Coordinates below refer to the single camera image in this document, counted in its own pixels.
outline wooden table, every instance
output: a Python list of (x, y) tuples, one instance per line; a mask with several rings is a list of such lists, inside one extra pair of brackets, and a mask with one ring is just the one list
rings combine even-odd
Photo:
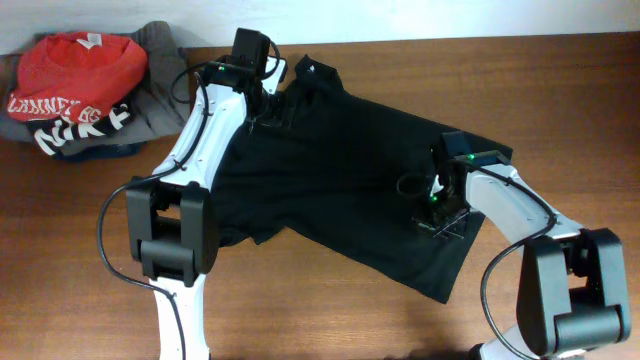
[[(196, 49), (195, 63), (229, 49)], [(523, 178), (557, 209), (623, 240), (640, 326), (640, 34), (281, 46), (336, 67), (357, 96), (508, 144)], [(290, 81), (293, 72), (288, 75)], [(105, 197), (149, 174), (175, 138), (138, 156), (83, 164), (0, 141), (0, 358), (156, 359), (148, 291), (107, 273), (95, 245)], [(107, 251), (128, 251), (124, 200)], [(382, 359), (468, 349), (492, 338), (479, 283), (506, 242), (487, 222), (445, 305), (290, 230), (220, 251), (205, 289), (206, 336), (222, 359)], [(519, 259), (490, 283), (498, 323), (515, 321)], [(589, 359), (637, 359), (640, 332)]]

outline white lettering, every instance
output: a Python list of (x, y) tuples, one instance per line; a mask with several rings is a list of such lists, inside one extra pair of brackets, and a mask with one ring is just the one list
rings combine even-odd
[(40, 114), (44, 114), (46, 112), (42, 108), (42, 99), (38, 99), (38, 110), (40, 111)]
[(38, 111), (38, 107), (36, 106), (36, 102), (33, 100), (29, 100), (29, 105), (31, 105), (31, 109), (29, 110), (29, 114), (40, 114), (40, 111)]
[(69, 103), (69, 100), (67, 100), (65, 98), (58, 98), (58, 111), (62, 111), (62, 109), (67, 107), (68, 103)]
[(55, 151), (51, 150), (46, 142), (44, 142), (45, 140), (53, 142), (53, 138), (45, 134), (42, 129), (38, 129), (38, 131), (33, 134), (33, 137), (36, 139), (36, 142), (38, 143), (38, 146), (40, 146), (40, 149), (42, 149), (42, 151), (44, 151), (47, 155), (51, 156), (56, 153)]
[(78, 135), (80, 135), (81, 138), (88, 138), (89, 134), (94, 135), (94, 136), (104, 136), (103, 133), (101, 133), (100, 131), (96, 130), (93, 125), (91, 124), (79, 124), (78, 125)]
[(16, 112), (27, 112), (27, 111), (29, 111), (29, 103), (27, 102), (27, 100), (20, 100), (20, 107)]
[(62, 121), (56, 120), (55, 124), (56, 126), (53, 129), (51, 129), (51, 135), (53, 135), (53, 138), (56, 140), (56, 146), (59, 147), (65, 143), (65, 140), (60, 138), (60, 127), (62, 126)]
[(62, 131), (62, 137), (64, 137), (65, 140), (73, 140), (73, 133), (71, 132), (71, 126), (67, 127)]
[(111, 125), (116, 130), (122, 129), (122, 127), (124, 126), (122, 125), (122, 122), (127, 120), (128, 118), (129, 113), (126, 111), (123, 111), (120, 114), (116, 115), (116, 113), (113, 112), (113, 109), (111, 109), (111, 112), (109, 113), (109, 120), (111, 120)]
[(58, 111), (56, 110), (56, 98), (51, 98), (51, 101), (49, 101), (49, 99), (44, 99), (44, 108), (49, 114), (57, 114)]
[(91, 106), (87, 106), (82, 110), (80, 115), (78, 115), (78, 120), (83, 123), (94, 123), (100, 120), (100, 110), (94, 109)]
[(7, 112), (16, 112), (16, 108), (13, 105), (16, 103), (16, 98), (11, 94), (11, 102), (9, 102), (9, 106), (7, 107)]

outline cable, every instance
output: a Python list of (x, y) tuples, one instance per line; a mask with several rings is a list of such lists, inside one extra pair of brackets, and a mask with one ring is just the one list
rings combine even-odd
[(166, 171), (163, 171), (161, 173), (155, 174), (155, 175), (151, 175), (142, 179), (138, 179), (138, 180), (133, 180), (130, 181), (122, 186), (120, 186), (119, 188), (117, 188), (113, 193), (111, 193), (111, 195), (109, 195), (109, 197), (107, 198), (107, 200), (105, 200), (104, 204), (102, 204), (102, 208), (100, 209), (100, 214), (98, 215), (98, 224), (96, 226), (96, 239), (97, 239), (97, 243), (98, 243), (98, 250), (100, 251), (100, 257), (102, 258), (102, 262), (104, 263), (104, 266), (107, 268), (107, 270), (109, 270), (109, 272), (114, 275), (115, 277), (117, 277), (120, 280), (123, 280), (124, 282), (127, 282), (129, 284), (132, 285), (137, 285), (140, 286), (142, 288), (145, 289), (149, 289), (149, 290), (153, 290), (153, 291), (157, 291), (159, 293), (161, 293), (162, 295), (166, 296), (167, 299), (169, 299), (169, 302), (171, 303), (171, 308), (173, 309), (173, 314), (176, 317), (176, 324), (178, 326), (178, 333), (180, 334), (180, 345), (182, 346), (182, 360), (186, 360), (187, 358), (187, 349), (186, 349), (186, 343), (185, 343), (185, 337), (184, 337), (184, 329), (182, 328), (182, 322), (180, 321), (180, 313), (178, 312), (178, 306), (176, 304), (176, 301), (174, 299), (174, 294), (171, 294), (169, 291), (160, 288), (158, 286), (155, 285), (151, 285), (133, 278), (130, 278), (124, 274), (122, 274), (121, 272), (117, 271), (109, 262), (109, 259), (107, 258), (107, 255), (104, 251), (104, 244), (102, 241), (102, 228), (104, 226), (104, 218), (105, 215), (107, 214), (107, 210), (109, 208), (109, 205), (111, 205), (111, 202), (123, 191), (128, 190), (128, 189), (132, 189), (141, 185), (145, 185), (147, 183), (156, 181), (164, 176), (167, 176), (169, 174), (172, 174), (174, 172), (176, 172), (179, 169), (182, 169), (183, 165), (187, 162), (187, 160), (189, 160), (189, 158), (191, 157), (191, 155), (193, 154), (193, 152), (195, 151), (196, 146), (198, 145), (198, 142), (200, 141), (200, 138), (202, 137), (202, 133), (204, 132), (205, 129), (205, 125), (207, 123), (207, 120), (209, 118), (209, 97), (207, 95), (207, 90), (204, 86), (204, 83), (202, 82), (202, 79), (200, 78), (200, 75), (198, 75), (198, 73), (195, 73), (195, 77), (196, 77), (196, 81), (198, 83), (198, 85), (200, 86), (200, 89), (202, 90), (202, 96), (204, 97), (204, 108), (202, 110), (202, 122), (200, 123), (200, 127), (198, 128), (198, 133), (196, 134), (196, 138), (194, 140), (194, 142), (191, 144), (191, 146), (189, 147), (189, 150), (187, 151), (187, 153), (185, 154), (185, 156), (180, 160), (180, 161), (176, 161), (175, 165)]
[(504, 345), (504, 347), (506, 347), (509, 351), (511, 351), (514, 355), (518, 356), (519, 358), (525, 359), (525, 360), (539, 360), (539, 358), (531, 357), (531, 356), (529, 356), (527, 354), (522, 353), (520, 350), (516, 349), (515, 346), (513, 346), (502, 335), (502, 333), (498, 329), (495, 321), (493, 320), (493, 317), (491, 316), (491, 311), (489, 310), (489, 302), (487, 300), (487, 285), (489, 284), (489, 276), (491, 276), (491, 272), (500, 263), (500, 261), (502, 261), (509, 254), (511, 254), (512, 252), (514, 252), (515, 250), (517, 250), (521, 246), (525, 245), (527, 242), (529, 242), (529, 241), (531, 241), (533, 239), (536, 239), (539, 236), (542, 236), (542, 235), (548, 233), (556, 225), (556, 221), (557, 221), (557, 217), (558, 216), (554, 213), (553, 209), (551, 209), (551, 207), (544, 200), (542, 200), (539, 196), (534, 194), (527, 187), (522, 186), (521, 184), (518, 184), (517, 182), (515, 182), (511, 178), (502, 176), (502, 175), (497, 174), (497, 173), (495, 173), (493, 171), (487, 170), (485, 168), (482, 168), (482, 167), (480, 167), (478, 165), (475, 165), (475, 164), (472, 164), (472, 163), (469, 163), (469, 162), (466, 162), (466, 161), (450, 160), (450, 163), (460, 164), (460, 165), (463, 165), (463, 166), (465, 166), (465, 167), (467, 167), (469, 169), (472, 169), (474, 171), (479, 171), (479, 172), (485, 173), (485, 174), (487, 174), (489, 176), (492, 176), (492, 177), (494, 177), (494, 178), (496, 178), (496, 179), (498, 179), (500, 181), (505, 182), (506, 184), (508, 184), (510, 186), (515, 187), (516, 189), (522, 191), (525, 195), (530, 197), (538, 205), (540, 205), (540, 207), (542, 207), (542, 209), (549, 216), (549, 221), (547, 222), (547, 225), (545, 225), (544, 228), (536, 231), (535, 233), (525, 237), (524, 239), (522, 239), (520, 241), (517, 241), (517, 242), (511, 244), (509, 247), (507, 247), (506, 249), (502, 250), (498, 255), (496, 255), (493, 258), (493, 260), (491, 260), (491, 262), (489, 263), (487, 268), (485, 269), (484, 274), (482, 275), (482, 282), (480, 284), (480, 302), (482, 303), (482, 311), (484, 312), (484, 316), (487, 318), (487, 322), (489, 323), (489, 327), (491, 327), (491, 330), (496, 335), (496, 338), (502, 343), (502, 345)]

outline black cable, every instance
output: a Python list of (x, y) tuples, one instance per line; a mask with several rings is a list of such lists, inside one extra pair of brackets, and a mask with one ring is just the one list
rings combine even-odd
[(496, 257), (493, 258), (493, 260), (491, 260), (491, 262), (489, 263), (489, 265), (487, 266), (487, 268), (484, 271), (484, 274), (482, 275), (482, 282), (480, 284), (480, 302), (482, 303), (482, 311), (484, 312), (484, 316), (487, 318), (487, 322), (489, 323), (489, 327), (491, 327), (491, 330), (493, 331), (493, 333), (496, 335), (496, 338), (502, 343), (502, 345), (504, 345), (504, 347), (506, 347), (509, 351), (511, 351), (514, 355), (518, 356), (521, 359), (525, 359), (525, 360), (539, 360), (539, 358), (534, 358), (531, 357), (527, 354), (522, 353), (520, 350), (516, 349), (500, 332), (500, 330), (498, 329), (495, 321), (493, 320), (493, 317), (491, 316), (491, 311), (489, 310), (489, 302), (487, 300), (487, 285), (489, 284), (489, 276), (491, 275), (491, 272), (493, 271), (493, 269), (495, 269), (495, 267), (500, 263), (500, 261), (502, 261), (505, 257), (507, 257), (509, 254), (511, 254), (512, 252), (514, 252), (515, 250), (517, 250), (518, 248), (520, 248), (521, 246), (525, 245), (527, 242), (536, 239), (539, 236), (542, 236), (546, 233), (548, 233), (551, 229), (553, 229), (553, 227), (556, 225), (556, 221), (557, 221), (557, 215), (556, 213), (553, 211), (553, 209), (551, 209), (551, 207), (544, 201), (542, 200), (539, 196), (537, 196), (536, 194), (534, 194), (531, 190), (529, 190), (527, 187), (518, 184), (517, 182), (515, 182), (513, 179), (502, 176), (500, 174), (497, 174), (493, 171), (487, 170), (485, 168), (482, 168), (478, 165), (472, 164), (470, 162), (466, 162), (466, 161), (461, 161), (461, 160), (451, 160), (451, 163), (454, 164), (460, 164), (463, 165), (469, 169), (472, 169), (474, 171), (479, 171), (482, 173), (485, 173), (491, 177), (494, 177), (500, 181), (503, 181), (504, 183), (515, 187), (516, 189), (522, 191), (525, 195), (527, 195), (529, 198), (531, 198), (533, 201), (535, 201), (538, 205), (540, 205), (540, 207), (542, 207), (542, 209), (547, 213), (547, 215), (549, 216), (549, 220), (547, 222), (547, 225), (536, 231), (535, 233), (525, 237), (524, 239), (517, 241), (513, 244), (511, 244), (509, 247), (507, 247), (506, 249), (502, 250), (498, 255), (496, 255)]
[(202, 96), (204, 98), (204, 108), (202, 110), (202, 122), (200, 123), (200, 127), (198, 128), (198, 133), (196, 134), (196, 138), (194, 139), (193, 143), (191, 143), (191, 146), (189, 147), (189, 150), (187, 151), (187, 153), (185, 154), (185, 156), (180, 159), (180, 161), (175, 161), (174, 166), (169, 169), (169, 170), (165, 170), (161, 173), (155, 174), (155, 175), (151, 175), (142, 179), (138, 179), (138, 180), (132, 180), (122, 186), (120, 186), (119, 188), (117, 188), (113, 193), (111, 193), (111, 195), (109, 195), (109, 197), (107, 198), (107, 200), (105, 200), (104, 204), (102, 205), (102, 209), (100, 209), (100, 214), (98, 215), (98, 224), (96, 226), (96, 239), (98, 242), (98, 250), (100, 251), (100, 257), (102, 258), (102, 262), (104, 263), (104, 266), (107, 268), (107, 270), (109, 270), (109, 272), (114, 275), (115, 277), (117, 277), (120, 280), (123, 280), (124, 282), (127, 282), (129, 284), (132, 285), (137, 285), (140, 286), (142, 288), (145, 289), (149, 289), (149, 290), (153, 290), (153, 291), (157, 291), (159, 293), (161, 293), (162, 295), (166, 296), (167, 299), (169, 299), (169, 302), (171, 303), (171, 307), (173, 308), (173, 314), (176, 317), (176, 324), (178, 326), (178, 333), (180, 334), (180, 345), (182, 346), (182, 360), (186, 360), (187, 358), (187, 349), (186, 349), (186, 343), (185, 343), (185, 337), (184, 337), (184, 329), (182, 328), (182, 322), (180, 321), (180, 313), (178, 312), (178, 306), (176, 304), (176, 301), (174, 299), (174, 294), (171, 294), (169, 291), (160, 288), (158, 286), (155, 285), (151, 285), (133, 278), (130, 278), (124, 274), (122, 274), (121, 272), (119, 272), (118, 270), (116, 270), (111, 263), (109, 262), (109, 259), (107, 258), (107, 255), (104, 251), (104, 244), (102, 241), (102, 228), (104, 226), (104, 218), (105, 215), (107, 214), (107, 209), (109, 208), (109, 205), (111, 205), (111, 202), (123, 191), (131, 189), (131, 188), (135, 188), (141, 185), (145, 185), (147, 183), (156, 181), (164, 176), (167, 176), (169, 174), (172, 174), (176, 171), (178, 171), (179, 169), (182, 169), (182, 166), (187, 162), (187, 160), (189, 160), (189, 158), (191, 157), (191, 155), (193, 154), (196, 146), (198, 145), (198, 142), (200, 141), (200, 137), (202, 137), (202, 133), (204, 132), (207, 120), (209, 118), (209, 97), (207, 95), (207, 90), (204, 86), (204, 83), (202, 82), (202, 79), (200, 79), (200, 76), (198, 75), (198, 73), (195, 73), (196, 76), (196, 81), (198, 82), (198, 85), (200, 86), (200, 89), (202, 90)]

